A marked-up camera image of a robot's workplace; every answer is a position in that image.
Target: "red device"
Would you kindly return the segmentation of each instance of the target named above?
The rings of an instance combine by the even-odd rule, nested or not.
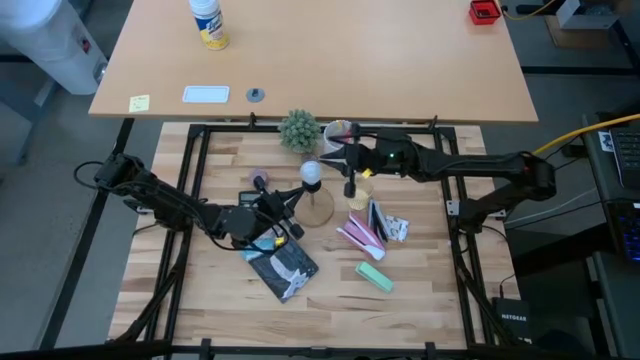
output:
[[[500,17],[500,9],[493,0],[472,1],[469,15],[476,25],[490,25]]]

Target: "computer keyboard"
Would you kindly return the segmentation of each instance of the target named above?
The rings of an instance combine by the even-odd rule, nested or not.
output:
[[[607,203],[616,249],[627,260],[640,262],[640,203],[631,201]]]
[[[613,128],[610,131],[620,183],[640,189],[640,128]]]

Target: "green eraser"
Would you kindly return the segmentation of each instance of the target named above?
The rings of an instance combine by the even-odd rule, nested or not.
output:
[[[364,261],[356,266],[356,272],[386,293],[390,293],[391,289],[393,289],[393,281],[391,279]]]

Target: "concrete floor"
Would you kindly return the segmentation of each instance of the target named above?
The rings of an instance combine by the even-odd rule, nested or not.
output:
[[[131,0],[95,2],[87,26],[105,54],[111,53],[130,4]],[[623,23],[640,49],[640,13]],[[556,49],[539,18],[509,27],[522,65],[627,66],[619,46],[598,51]],[[26,89],[37,89],[27,78],[42,78],[40,70],[29,64],[0,64],[0,74],[3,81],[26,83]],[[579,127],[582,114],[614,108],[640,94],[635,78],[527,76],[526,81],[540,123],[483,126],[489,153],[535,149]],[[37,129],[26,165],[3,168],[0,352],[31,349],[39,342],[92,198],[91,191],[73,181],[72,170],[83,161],[104,159],[119,130],[118,119],[89,119],[90,103],[91,97],[58,91]],[[25,122],[6,108],[0,107],[0,113],[0,157],[9,159],[25,132]],[[150,164],[160,128],[161,121],[137,122],[126,151]],[[552,161],[561,164],[566,159],[556,155]],[[552,208],[595,186],[586,161],[561,170],[557,178],[558,196],[545,203],[524,203],[510,220]],[[596,199],[591,193],[566,209]],[[525,229],[572,234],[601,216],[594,206]],[[135,223],[135,214],[120,199],[109,200],[58,346],[98,344],[106,338]]]

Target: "small succulent plant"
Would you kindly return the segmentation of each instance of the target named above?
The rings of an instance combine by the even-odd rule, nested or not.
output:
[[[289,117],[282,119],[278,126],[280,144],[298,154],[313,152],[320,137],[320,125],[304,110],[289,110]]]

